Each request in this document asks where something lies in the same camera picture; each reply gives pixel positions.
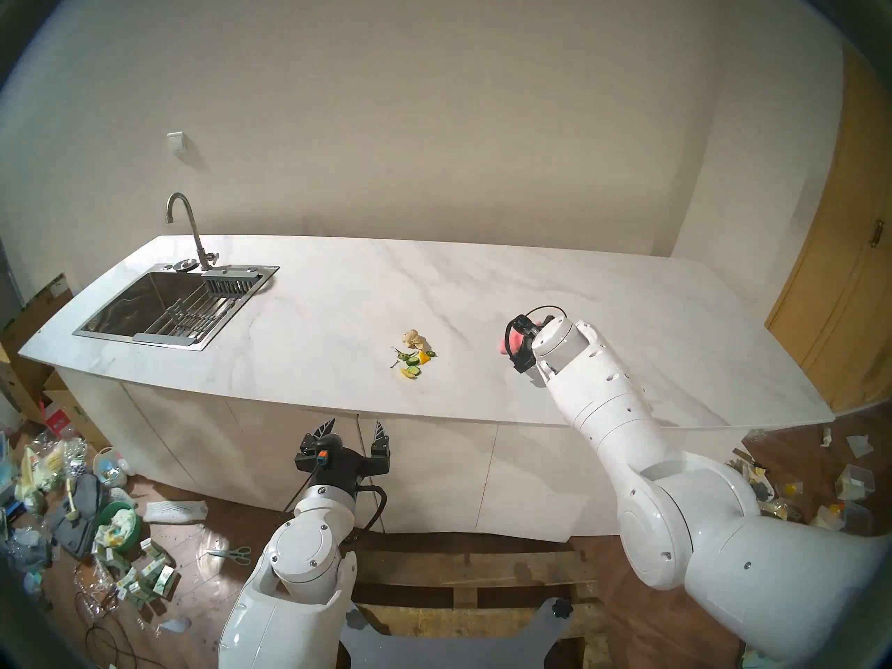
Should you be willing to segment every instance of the wooden pallet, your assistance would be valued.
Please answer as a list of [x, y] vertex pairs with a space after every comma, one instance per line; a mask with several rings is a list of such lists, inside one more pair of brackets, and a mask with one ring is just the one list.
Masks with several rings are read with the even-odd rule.
[[357, 607], [378, 631], [427, 638], [499, 637], [518, 633], [536, 609], [477, 608], [481, 588], [569, 585], [573, 615], [565, 638], [584, 641], [584, 669], [612, 666], [607, 617], [591, 561], [579, 551], [524, 554], [418, 554], [356, 551], [357, 583], [452, 589], [452, 609]]

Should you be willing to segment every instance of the black knob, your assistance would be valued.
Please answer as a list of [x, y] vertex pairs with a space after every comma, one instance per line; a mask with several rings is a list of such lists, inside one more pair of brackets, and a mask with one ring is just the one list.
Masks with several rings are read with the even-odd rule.
[[573, 613], [573, 605], [570, 604], [569, 599], [558, 597], [555, 599], [555, 603], [551, 605], [551, 611], [554, 612], [557, 618], [570, 618], [570, 614]]

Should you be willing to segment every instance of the basket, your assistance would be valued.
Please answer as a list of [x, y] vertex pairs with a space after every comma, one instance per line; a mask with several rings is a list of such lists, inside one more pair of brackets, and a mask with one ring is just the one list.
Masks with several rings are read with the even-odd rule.
[[[108, 506], [102, 509], [99, 513], [98, 518], [96, 518], [96, 524], [107, 525], [111, 523], [114, 514], [123, 508], [129, 508], [133, 510], [133, 507], [130, 506], [126, 501], [112, 501]], [[125, 552], [129, 551], [130, 548], [133, 547], [139, 541], [139, 533], [143, 529], [143, 519], [140, 516], [137, 516], [137, 522], [133, 527], [133, 532], [130, 533], [130, 536], [124, 540], [124, 542], [118, 546], [113, 547], [115, 551]]]
[[[93, 474], [96, 475], [103, 486], [111, 488], [127, 484], [127, 473], [121, 468], [121, 459], [121, 453], [118, 453], [118, 451], [115, 451], [113, 448], [103, 448], [96, 453], [96, 456], [93, 458]], [[104, 462], [110, 462], [115, 467], [118, 467], [119, 472], [117, 477], [114, 479], [105, 479], [101, 470], [102, 463]]]

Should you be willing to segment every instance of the green bowl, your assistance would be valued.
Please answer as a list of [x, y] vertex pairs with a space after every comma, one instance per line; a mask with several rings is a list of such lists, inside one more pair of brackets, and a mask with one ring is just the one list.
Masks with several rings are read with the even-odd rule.
[[[130, 506], [126, 501], [112, 501], [108, 506], [102, 509], [99, 513], [99, 517], [96, 518], [96, 524], [107, 525], [111, 524], [111, 518], [117, 513], [119, 510], [123, 510], [124, 508], [128, 508], [129, 510], [133, 510], [133, 507]], [[137, 522], [133, 526], [133, 532], [130, 533], [130, 536], [124, 540], [124, 542], [118, 547], [112, 547], [115, 551], [129, 551], [134, 544], [139, 541], [139, 533], [143, 529], [143, 519], [140, 516], [137, 516]]]

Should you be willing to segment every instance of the pink sponge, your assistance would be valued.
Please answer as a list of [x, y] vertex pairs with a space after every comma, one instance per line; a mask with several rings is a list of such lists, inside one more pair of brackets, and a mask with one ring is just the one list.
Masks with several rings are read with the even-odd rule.
[[[536, 325], [542, 325], [542, 322], [536, 321]], [[508, 344], [511, 345], [511, 354], [514, 354], [524, 344], [524, 334], [518, 333], [518, 331], [512, 328], [511, 334], [508, 336]], [[502, 339], [499, 341], [499, 354], [508, 354], [505, 352], [505, 336], [502, 336]]]

